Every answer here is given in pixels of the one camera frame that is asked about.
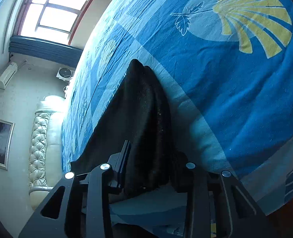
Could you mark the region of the black pants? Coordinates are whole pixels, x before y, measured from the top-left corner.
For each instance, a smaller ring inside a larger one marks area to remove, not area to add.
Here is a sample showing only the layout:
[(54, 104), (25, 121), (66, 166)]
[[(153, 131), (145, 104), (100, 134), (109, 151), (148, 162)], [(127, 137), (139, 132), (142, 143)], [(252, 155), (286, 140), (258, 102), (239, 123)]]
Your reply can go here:
[(173, 139), (170, 107), (152, 69), (133, 59), (100, 118), (82, 155), (71, 164), (76, 174), (92, 171), (131, 142), (124, 195), (133, 198), (171, 184), (187, 191), (187, 157)]

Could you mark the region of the large bedroom window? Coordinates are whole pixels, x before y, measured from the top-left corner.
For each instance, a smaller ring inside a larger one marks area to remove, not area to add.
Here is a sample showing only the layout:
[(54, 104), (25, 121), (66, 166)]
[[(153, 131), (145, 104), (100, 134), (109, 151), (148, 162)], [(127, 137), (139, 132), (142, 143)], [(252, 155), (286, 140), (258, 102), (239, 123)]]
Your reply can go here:
[(23, 0), (16, 36), (70, 45), (93, 0)]

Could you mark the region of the cream tufted leather headboard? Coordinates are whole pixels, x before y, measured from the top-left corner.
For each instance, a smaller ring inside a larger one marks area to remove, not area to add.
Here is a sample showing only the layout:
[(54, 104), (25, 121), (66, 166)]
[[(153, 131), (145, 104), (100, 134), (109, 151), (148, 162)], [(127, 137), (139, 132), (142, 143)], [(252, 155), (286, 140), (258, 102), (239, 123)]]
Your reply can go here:
[(37, 105), (29, 149), (29, 197), (35, 210), (60, 181), (62, 172), (61, 127), (65, 99), (51, 95)]

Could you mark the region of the white box fan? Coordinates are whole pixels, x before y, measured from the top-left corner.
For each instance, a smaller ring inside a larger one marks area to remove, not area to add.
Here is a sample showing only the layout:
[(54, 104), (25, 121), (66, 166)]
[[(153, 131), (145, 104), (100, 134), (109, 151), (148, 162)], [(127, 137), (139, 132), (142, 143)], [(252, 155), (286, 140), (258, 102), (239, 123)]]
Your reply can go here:
[(70, 70), (69, 68), (63, 68), (60, 67), (56, 78), (64, 81), (64, 82), (69, 82), (71, 80), (71, 78), (74, 76), (75, 71), (74, 70)]

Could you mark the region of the left blue curtain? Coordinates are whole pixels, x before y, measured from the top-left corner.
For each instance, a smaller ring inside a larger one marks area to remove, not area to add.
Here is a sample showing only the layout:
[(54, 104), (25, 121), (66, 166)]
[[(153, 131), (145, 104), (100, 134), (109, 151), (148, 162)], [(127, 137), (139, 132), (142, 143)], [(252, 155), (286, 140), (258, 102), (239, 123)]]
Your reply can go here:
[(12, 36), (9, 52), (28, 55), (76, 68), (83, 50), (69, 45), (27, 36)]

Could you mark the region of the blue patterned bed sheet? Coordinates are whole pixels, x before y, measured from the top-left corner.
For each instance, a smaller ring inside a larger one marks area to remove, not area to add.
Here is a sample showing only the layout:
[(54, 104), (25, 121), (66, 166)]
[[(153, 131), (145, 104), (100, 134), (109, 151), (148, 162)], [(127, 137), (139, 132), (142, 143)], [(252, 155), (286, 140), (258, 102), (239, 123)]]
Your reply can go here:
[(69, 84), (65, 171), (132, 59), (155, 71), (192, 162), (232, 172), (265, 214), (293, 199), (293, 0), (112, 0)]

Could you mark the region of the white wall air conditioner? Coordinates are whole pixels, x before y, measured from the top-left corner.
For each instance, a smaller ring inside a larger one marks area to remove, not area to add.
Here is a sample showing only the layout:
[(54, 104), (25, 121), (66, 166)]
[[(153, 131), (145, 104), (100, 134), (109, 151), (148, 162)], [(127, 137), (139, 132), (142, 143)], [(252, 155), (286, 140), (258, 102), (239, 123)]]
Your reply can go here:
[(0, 89), (5, 90), (10, 80), (17, 73), (18, 66), (16, 62), (11, 62), (0, 76)]

